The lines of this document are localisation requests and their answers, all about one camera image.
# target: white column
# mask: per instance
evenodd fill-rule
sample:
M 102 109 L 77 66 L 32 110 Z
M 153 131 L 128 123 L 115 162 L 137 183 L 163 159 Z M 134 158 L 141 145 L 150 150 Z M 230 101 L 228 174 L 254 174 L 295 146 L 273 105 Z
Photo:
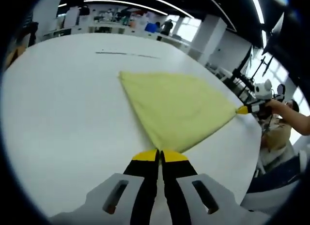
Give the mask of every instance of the white column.
M 220 17 L 213 15 L 207 15 L 199 26 L 191 47 L 202 53 L 198 62 L 203 66 L 206 65 L 210 55 L 218 46 L 226 27 L 226 23 Z
M 175 26 L 172 29 L 173 35 L 176 35 L 178 30 L 180 29 L 180 26 L 182 25 L 183 19 L 184 19 L 183 17 L 179 17 L 178 21 L 176 22 Z
M 53 19 L 56 18 L 60 0 L 40 0 L 33 9 L 33 22 L 38 22 L 36 42 L 40 42 Z

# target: yellow towel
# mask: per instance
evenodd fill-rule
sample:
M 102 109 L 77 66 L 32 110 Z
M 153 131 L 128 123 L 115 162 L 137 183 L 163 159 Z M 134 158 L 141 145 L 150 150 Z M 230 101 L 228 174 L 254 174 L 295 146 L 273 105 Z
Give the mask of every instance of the yellow towel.
M 183 152 L 236 115 L 233 103 L 196 77 L 120 72 L 120 79 L 144 129 L 160 150 Z

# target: person in background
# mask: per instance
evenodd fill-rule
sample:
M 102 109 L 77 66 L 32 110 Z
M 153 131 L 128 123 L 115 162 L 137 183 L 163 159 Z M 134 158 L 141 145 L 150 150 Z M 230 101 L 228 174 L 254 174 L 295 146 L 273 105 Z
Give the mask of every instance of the person in background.
M 108 9 L 107 12 L 105 12 L 105 20 L 106 21 L 111 21 L 113 19 L 113 13 L 112 13 L 112 10 L 111 9 Z
M 161 31 L 161 34 L 163 35 L 169 35 L 170 30 L 173 28 L 173 23 L 172 20 L 169 19 L 167 20 L 163 25 L 162 25 L 163 29 Z
M 298 104 L 294 100 L 283 104 L 283 106 L 295 111 L 296 113 L 299 112 Z M 269 151 L 280 150 L 284 148 L 290 140 L 291 128 L 291 125 L 287 122 L 285 118 L 279 119 L 273 116 L 272 118 L 266 119 L 263 124 L 261 148 L 267 148 Z
M 270 106 L 274 114 L 280 115 L 288 125 L 300 134 L 310 135 L 310 116 L 302 115 L 277 100 L 271 100 L 266 106 Z

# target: chair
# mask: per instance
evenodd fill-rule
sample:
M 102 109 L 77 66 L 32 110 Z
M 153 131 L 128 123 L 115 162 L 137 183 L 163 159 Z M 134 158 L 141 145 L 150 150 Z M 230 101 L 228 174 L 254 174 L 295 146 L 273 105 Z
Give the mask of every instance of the chair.
M 262 149 L 260 150 L 260 156 L 259 159 L 262 162 L 263 166 L 267 166 L 271 164 L 274 160 L 276 160 L 278 157 L 280 157 L 286 150 L 286 146 L 279 150 L 271 150 L 268 149 Z
M 275 190 L 246 194 L 241 206 L 247 210 L 261 211 L 272 215 L 285 203 L 298 182 L 295 181 Z

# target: round table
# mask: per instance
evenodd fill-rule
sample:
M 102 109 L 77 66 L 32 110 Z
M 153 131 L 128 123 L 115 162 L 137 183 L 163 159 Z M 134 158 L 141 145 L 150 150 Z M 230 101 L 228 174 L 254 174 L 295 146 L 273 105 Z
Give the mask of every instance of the round table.
M 2 131 L 18 180 L 46 216 L 76 209 L 91 189 L 123 173 L 135 154 L 152 147 L 119 71 L 193 75 L 242 105 L 202 65 L 163 42 L 92 33 L 28 48 L 3 76 Z M 231 190 L 240 204 L 257 164 L 260 137 L 253 116 L 240 115 L 184 154 L 198 173 Z M 155 204 L 162 208 L 162 203 Z

